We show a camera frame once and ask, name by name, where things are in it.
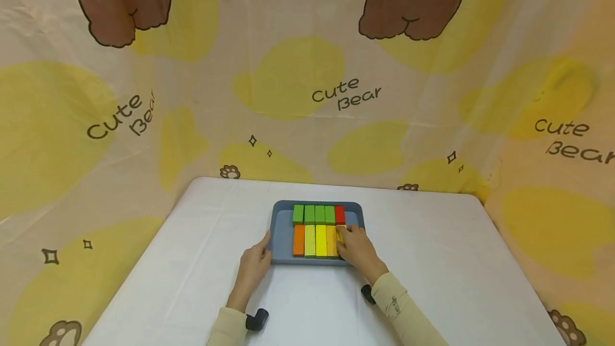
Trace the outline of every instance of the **wrist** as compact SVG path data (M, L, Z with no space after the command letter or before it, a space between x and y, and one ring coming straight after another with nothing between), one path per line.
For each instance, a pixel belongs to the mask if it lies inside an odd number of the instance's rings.
M251 295L250 290L242 286L235 286L233 290L231 290L228 301L226 301L226 307L245 313Z
M373 286L381 276L389 272L389 269L383 261L378 259L369 266L366 266L362 272L365 279Z

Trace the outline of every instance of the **hand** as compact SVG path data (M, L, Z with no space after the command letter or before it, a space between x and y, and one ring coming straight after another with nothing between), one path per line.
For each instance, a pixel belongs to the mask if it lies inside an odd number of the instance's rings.
M246 312L246 306L254 290L263 280L271 266L271 251L266 248L271 238L267 231L262 241L243 252L239 262L239 272L226 306Z
M337 231L344 238L344 243L337 241L337 252L349 264L355 266L374 285L378 278L389 272L389 269L376 254L376 249L369 240L365 229L351 225L346 229L337 226Z

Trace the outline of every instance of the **white table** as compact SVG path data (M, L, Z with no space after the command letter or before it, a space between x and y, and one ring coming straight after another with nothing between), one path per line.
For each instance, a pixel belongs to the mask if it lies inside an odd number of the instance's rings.
M85 346L203 346L243 250L278 200L356 201L377 252L453 345L562 346L477 199L376 188L195 179ZM266 308L248 345L396 345L353 268L275 265L250 301Z

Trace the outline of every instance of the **left hand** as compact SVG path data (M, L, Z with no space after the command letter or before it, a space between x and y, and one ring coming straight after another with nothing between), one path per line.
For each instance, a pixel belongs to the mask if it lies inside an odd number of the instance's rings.
M231 309L246 312L246 306L254 290L263 280L271 266L271 251L266 248L271 239L267 231L262 241L243 252L239 262L239 272L235 286L231 291L226 306Z

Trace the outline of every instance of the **green wooden block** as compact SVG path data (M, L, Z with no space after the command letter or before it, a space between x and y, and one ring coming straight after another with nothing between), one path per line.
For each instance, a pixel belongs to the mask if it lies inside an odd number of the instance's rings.
M325 224L335 225L335 207L325 206Z
M325 206L314 206L314 211L316 213L316 224L324 225L327 223L325 219Z
M293 226L303 224L303 205L295 205L293 210Z
M305 207L305 224L306 225L313 225L316 222L316 214L314 212L314 206L313 205L307 205Z

